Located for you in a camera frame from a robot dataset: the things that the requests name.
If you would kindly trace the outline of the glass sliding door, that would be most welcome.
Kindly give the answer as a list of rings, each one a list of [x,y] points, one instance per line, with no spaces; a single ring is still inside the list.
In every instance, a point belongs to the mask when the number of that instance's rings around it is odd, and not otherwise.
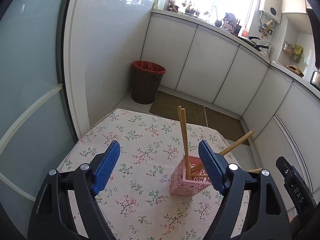
[[[1,19],[1,137],[43,100],[1,150],[1,205],[26,235],[47,172],[75,144],[62,85],[65,0],[13,0]]]

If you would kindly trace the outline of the brown floor mat right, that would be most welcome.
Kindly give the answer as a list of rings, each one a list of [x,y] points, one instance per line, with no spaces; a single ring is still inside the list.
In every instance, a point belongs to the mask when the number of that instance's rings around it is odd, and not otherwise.
[[[225,139],[237,141],[246,134],[241,122],[231,116],[205,107],[208,127],[217,130]]]

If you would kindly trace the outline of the black frying pan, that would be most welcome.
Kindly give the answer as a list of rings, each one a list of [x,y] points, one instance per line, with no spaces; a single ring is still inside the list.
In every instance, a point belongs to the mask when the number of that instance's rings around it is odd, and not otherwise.
[[[257,51],[261,51],[261,48],[269,49],[269,47],[270,47],[270,46],[264,45],[264,44],[257,44],[257,42],[255,42],[255,40],[260,40],[260,38],[257,36],[249,36],[249,37],[239,36],[238,38],[241,39],[242,41],[244,41],[245,43],[247,43],[249,46],[253,47]]]

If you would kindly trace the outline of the wooden chopstick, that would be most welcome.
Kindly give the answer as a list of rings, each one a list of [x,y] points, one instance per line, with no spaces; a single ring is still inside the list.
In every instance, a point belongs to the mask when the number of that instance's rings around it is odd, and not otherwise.
[[[257,168],[254,170],[248,170],[247,172],[252,172],[252,173],[259,173],[262,169],[261,168]],[[209,176],[207,174],[191,174],[192,178],[208,178]]]
[[[249,131],[248,133],[246,133],[243,137],[241,137],[240,139],[238,139],[236,142],[234,142],[233,144],[231,144],[231,146],[228,146],[227,148],[225,148],[224,150],[222,150],[219,154],[220,155],[226,155],[227,153],[231,152],[233,149],[235,149],[236,147],[238,147],[240,144],[242,144],[245,140],[247,140],[252,134],[254,134],[254,131]],[[200,171],[201,169],[204,168],[203,164],[199,164],[195,167],[193,167],[191,169],[191,174]]]
[[[185,157],[185,165],[186,165],[186,178],[191,180],[191,168],[190,168],[190,161],[189,161],[189,152],[188,152],[188,136],[187,136],[187,122],[186,122],[186,115],[185,109],[181,109],[181,117],[182,117],[182,135],[183,135],[183,142],[184,142],[184,157]]]
[[[191,169],[190,169],[190,163],[189,163],[187,122],[186,122],[185,109],[182,108],[182,106],[178,106],[177,111],[178,111],[178,117],[179,117],[180,125],[181,125],[181,132],[182,132],[186,178],[188,180],[191,180]]]

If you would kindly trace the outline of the brown trash bin red liner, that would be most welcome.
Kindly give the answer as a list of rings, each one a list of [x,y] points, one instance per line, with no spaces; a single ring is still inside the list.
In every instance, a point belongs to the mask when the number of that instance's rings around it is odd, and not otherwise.
[[[154,102],[166,69],[149,61],[135,61],[132,64],[131,97],[136,103],[148,105]]]

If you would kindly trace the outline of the floral tablecloth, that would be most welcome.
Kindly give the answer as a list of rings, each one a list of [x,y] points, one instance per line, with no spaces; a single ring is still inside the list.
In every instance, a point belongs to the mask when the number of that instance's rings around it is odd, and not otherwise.
[[[83,136],[59,171],[73,171],[112,141],[120,157],[96,201],[116,239],[203,239],[222,202],[212,186],[193,197],[170,193],[183,158],[178,121],[116,109]]]

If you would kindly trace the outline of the white kitchen cabinets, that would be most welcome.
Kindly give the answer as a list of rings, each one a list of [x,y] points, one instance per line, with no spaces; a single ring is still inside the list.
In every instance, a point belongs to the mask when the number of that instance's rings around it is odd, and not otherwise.
[[[210,24],[153,9],[142,59],[165,67],[162,85],[240,118],[256,167],[272,173],[283,156],[319,200],[319,91],[239,38]]]

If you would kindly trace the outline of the steel kettle pot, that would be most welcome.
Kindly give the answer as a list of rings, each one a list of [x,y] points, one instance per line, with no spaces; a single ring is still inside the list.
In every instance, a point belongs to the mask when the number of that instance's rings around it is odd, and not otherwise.
[[[314,71],[311,79],[310,84],[315,87],[318,91],[320,91],[320,71]]]

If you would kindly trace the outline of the white water heater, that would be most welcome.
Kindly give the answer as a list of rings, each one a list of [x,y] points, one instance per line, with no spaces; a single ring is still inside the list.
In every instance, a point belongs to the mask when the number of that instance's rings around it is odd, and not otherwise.
[[[282,0],[260,0],[259,11],[273,19],[276,23],[281,22]]]

